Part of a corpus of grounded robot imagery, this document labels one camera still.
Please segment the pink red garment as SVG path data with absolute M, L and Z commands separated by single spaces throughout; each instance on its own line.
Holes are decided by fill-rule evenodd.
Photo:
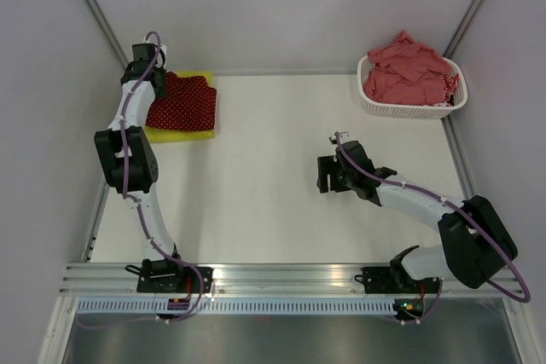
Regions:
M 401 31 L 392 43 L 368 51 L 373 68 L 363 92 L 381 104 L 450 107 L 459 76 L 435 49 Z

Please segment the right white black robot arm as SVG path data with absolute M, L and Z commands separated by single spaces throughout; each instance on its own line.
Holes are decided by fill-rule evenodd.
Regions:
M 317 160 L 320 193 L 352 191 L 359 199 L 401 212 L 439 235 L 439 245 L 411 246 L 390 261 L 389 280 L 395 289 L 407 292 L 433 278 L 454 278 L 477 289 L 517 257 L 518 249 L 488 199 L 443 196 L 393 169 L 375 167 L 363 145 L 346 133 L 335 133 L 330 141 L 334 154 Z

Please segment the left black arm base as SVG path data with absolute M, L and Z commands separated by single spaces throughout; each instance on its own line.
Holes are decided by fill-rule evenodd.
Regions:
M 201 290 L 197 273 L 190 267 L 162 260 L 144 259 L 140 266 L 125 265 L 125 271 L 138 276 L 136 291 L 139 293 L 208 293 L 212 287 L 213 268 L 197 267 L 200 272 L 204 290 Z

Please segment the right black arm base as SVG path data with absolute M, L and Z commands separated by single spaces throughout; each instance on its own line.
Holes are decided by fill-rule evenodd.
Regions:
M 439 279 L 411 279 L 404 271 L 387 266 L 365 266 L 353 279 L 363 285 L 366 294 L 436 294 L 439 290 Z

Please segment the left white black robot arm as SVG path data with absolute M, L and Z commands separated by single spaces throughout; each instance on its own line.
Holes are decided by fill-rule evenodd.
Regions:
M 159 163 L 144 130 L 150 107 L 166 96 L 166 48 L 146 39 L 132 46 L 132 55 L 120 79 L 117 112 L 105 130 L 95 133 L 94 143 L 108 186 L 122 196 L 142 235 L 142 269 L 160 267 L 157 283 L 178 292 L 186 272 L 160 210 Z

